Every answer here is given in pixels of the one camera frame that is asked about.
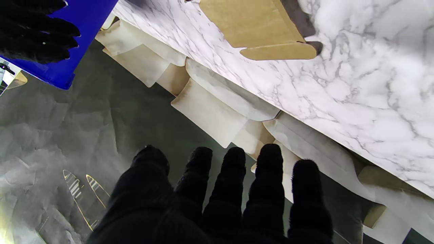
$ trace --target cardboard piece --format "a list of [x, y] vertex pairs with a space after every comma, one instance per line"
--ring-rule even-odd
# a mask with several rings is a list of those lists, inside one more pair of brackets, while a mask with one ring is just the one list
[[205, 15], [232, 47], [252, 60], [313, 59], [307, 44], [280, 0], [201, 0]]

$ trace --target gloved hand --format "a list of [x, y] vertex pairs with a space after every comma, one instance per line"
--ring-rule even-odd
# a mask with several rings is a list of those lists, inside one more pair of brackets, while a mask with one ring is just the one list
[[80, 31], [47, 16], [66, 6], [63, 0], [0, 0], [0, 55], [41, 64], [68, 59]]

